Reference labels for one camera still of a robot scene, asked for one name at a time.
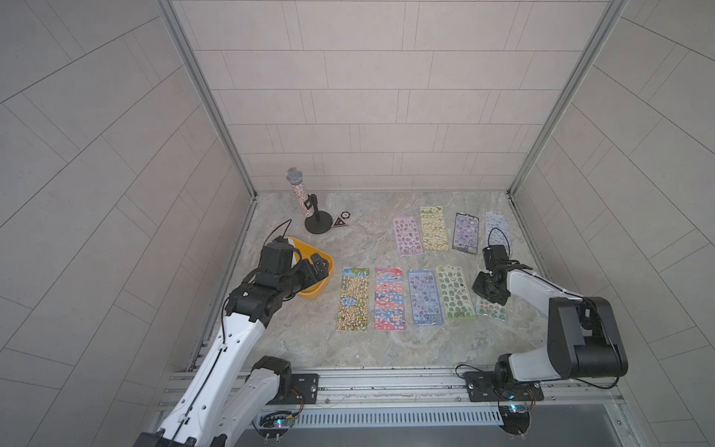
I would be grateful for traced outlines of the white green sticker sheet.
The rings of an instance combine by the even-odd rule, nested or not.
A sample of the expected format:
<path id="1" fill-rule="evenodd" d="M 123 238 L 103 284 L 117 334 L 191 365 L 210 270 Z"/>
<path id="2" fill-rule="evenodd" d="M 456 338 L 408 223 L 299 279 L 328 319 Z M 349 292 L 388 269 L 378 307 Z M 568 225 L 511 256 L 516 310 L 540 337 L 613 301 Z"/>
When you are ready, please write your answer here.
<path id="1" fill-rule="evenodd" d="M 476 311 L 479 316 L 494 318 L 495 320 L 507 321 L 508 311 L 496 303 L 492 303 L 484 298 L 476 300 Z"/>

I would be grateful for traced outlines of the light blue sticker sheet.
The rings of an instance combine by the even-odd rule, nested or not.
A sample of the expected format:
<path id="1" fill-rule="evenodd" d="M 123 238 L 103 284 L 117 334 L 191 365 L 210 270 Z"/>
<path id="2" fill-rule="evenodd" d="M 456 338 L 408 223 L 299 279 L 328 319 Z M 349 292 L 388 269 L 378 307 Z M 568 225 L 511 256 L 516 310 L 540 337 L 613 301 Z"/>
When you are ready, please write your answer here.
<path id="1" fill-rule="evenodd" d="M 509 220 L 503 214 L 497 212 L 486 212 L 486 245 L 502 245 L 506 248 L 506 253 L 511 253 L 511 239 L 509 230 Z"/>

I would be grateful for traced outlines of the green dinosaur sticker sheet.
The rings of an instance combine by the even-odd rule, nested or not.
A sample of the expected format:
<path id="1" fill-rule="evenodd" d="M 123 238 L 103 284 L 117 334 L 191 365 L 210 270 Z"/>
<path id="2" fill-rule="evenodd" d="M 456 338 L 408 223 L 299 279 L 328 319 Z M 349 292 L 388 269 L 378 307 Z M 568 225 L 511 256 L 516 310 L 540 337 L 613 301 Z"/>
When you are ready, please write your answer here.
<path id="1" fill-rule="evenodd" d="M 448 320 L 477 316 L 461 266 L 438 266 L 437 283 L 442 310 Z"/>

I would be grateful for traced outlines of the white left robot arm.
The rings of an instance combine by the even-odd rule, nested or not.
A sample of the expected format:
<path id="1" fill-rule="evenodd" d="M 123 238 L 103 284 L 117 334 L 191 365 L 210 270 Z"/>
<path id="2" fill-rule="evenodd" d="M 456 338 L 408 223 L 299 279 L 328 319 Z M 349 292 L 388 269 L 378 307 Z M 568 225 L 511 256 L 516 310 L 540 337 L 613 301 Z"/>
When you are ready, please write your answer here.
<path id="1" fill-rule="evenodd" d="M 292 370 L 284 359 L 265 357 L 236 395 L 230 393 L 251 350 L 283 304 L 327 279 L 331 261 L 303 255 L 288 238 L 262 247 L 257 268 L 223 306 L 221 328 L 194 379 L 154 432 L 138 446 L 233 446 L 268 402 L 290 392 Z"/>

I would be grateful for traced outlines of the blue puffy sticker sheet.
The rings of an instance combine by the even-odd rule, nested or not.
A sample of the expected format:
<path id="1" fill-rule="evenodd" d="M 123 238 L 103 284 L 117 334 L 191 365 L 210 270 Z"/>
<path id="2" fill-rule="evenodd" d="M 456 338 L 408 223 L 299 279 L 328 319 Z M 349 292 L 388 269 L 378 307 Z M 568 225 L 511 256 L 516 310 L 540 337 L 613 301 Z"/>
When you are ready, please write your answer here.
<path id="1" fill-rule="evenodd" d="M 430 270 L 408 272 L 408 283 L 416 326 L 441 326 L 444 324 L 441 301 L 435 274 Z"/>

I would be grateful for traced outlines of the red blue sticker sheet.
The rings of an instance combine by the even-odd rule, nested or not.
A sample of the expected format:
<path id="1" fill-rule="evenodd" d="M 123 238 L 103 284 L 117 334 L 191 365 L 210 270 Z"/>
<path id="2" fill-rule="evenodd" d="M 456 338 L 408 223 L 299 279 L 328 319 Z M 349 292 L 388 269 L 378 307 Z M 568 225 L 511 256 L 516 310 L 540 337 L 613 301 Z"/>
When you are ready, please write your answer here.
<path id="1" fill-rule="evenodd" d="M 403 331 L 406 326 L 403 272 L 395 267 L 375 268 L 374 329 Z"/>

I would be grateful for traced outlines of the yellow storage box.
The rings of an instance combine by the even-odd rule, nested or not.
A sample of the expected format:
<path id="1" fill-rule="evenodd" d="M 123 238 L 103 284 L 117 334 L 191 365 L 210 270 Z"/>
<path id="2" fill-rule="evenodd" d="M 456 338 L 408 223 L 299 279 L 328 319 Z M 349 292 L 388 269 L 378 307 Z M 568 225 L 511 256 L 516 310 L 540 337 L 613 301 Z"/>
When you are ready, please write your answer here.
<path id="1" fill-rule="evenodd" d="M 303 242 L 301 240 L 298 240 L 297 238 L 293 237 L 288 237 L 288 241 L 290 245 L 292 245 L 301 255 L 294 254 L 293 255 L 293 263 L 296 264 L 300 258 L 311 260 L 311 257 L 314 254 L 318 254 L 321 258 L 325 259 L 328 262 L 328 277 L 326 279 L 320 281 L 320 283 L 317 283 L 310 288 L 307 288 L 303 290 L 303 292 L 299 292 L 299 296 L 302 296 L 306 300 L 312 300 L 316 299 L 326 288 L 328 283 L 330 282 L 330 278 L 333 275 L 333 270 L 334 270 L 334 260 L 331 255 L 327 254 L 325 251 L 322 251 L 321 249 L 318 249 L 306 242 Z"/>

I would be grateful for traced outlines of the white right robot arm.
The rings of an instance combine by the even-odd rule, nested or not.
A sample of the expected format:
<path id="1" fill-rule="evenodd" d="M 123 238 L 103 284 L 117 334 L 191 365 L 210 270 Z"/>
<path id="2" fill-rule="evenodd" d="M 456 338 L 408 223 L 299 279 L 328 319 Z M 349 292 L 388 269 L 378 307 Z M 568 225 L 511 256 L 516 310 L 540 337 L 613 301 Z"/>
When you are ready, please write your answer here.
<path id="1" fill-rule="evenodd" d="M 543 348 L 502 355 L 495 385 L 508 387 L 545 381 L 619 378 L 629 370 L 627 354 L 609 301 L 570 292 L 508 257 L 503 245 L 482 251 L 486 270 L 472 286 L 477 296 L 503 307 L 517 295 L 547 316 Z"/>

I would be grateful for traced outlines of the yellow-green sticker sheet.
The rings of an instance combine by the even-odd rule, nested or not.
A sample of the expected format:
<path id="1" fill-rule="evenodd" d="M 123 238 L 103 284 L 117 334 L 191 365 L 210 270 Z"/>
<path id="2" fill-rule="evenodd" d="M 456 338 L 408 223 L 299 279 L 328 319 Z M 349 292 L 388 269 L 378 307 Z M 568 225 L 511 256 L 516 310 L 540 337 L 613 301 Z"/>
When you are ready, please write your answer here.
<path id="1" fill-rule="evenodd" d="M 425 250 L 448 251 L 450 246 L 443 208 L 439 206 L 421 207 L 420 217 Z"/>

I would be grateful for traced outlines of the purple bonbon sticker sheet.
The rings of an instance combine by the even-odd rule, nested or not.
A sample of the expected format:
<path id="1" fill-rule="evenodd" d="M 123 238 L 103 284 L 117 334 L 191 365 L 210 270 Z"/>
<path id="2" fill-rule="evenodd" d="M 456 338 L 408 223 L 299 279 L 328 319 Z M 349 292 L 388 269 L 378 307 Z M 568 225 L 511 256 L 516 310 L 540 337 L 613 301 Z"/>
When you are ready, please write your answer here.
<path id="1" fill-rule="evenodd" d="M 455 215 L 452 248 L 462 253 L 477 254 L 479 251 L 479 224 L 478 217 L 458 212 Z"/>

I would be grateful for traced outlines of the pink sticker sheet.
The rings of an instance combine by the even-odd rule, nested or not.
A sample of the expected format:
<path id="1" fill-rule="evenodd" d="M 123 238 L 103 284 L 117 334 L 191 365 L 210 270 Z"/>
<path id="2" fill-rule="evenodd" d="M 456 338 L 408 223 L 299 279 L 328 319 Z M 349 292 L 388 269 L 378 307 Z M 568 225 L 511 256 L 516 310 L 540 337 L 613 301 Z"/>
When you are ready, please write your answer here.
<path id="1" fill-rule="evenodd" d="M 394 216 L 392 223 L 398 255 L 402 257 L 422 255 L 424 247 L 413 216 Z"/>

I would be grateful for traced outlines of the panda sticker sheet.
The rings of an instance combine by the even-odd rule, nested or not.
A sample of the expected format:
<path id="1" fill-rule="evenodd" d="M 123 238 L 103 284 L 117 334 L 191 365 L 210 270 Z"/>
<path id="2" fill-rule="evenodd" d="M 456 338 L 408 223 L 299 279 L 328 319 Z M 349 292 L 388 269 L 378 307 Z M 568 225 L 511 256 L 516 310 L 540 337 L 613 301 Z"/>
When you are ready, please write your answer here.
<path id="1" fill-rule="evenodd" d="M 364 332 L 368 329 L 370 269 L 346 268 L 343 271 L 337 316 L 337 330 Z"/>

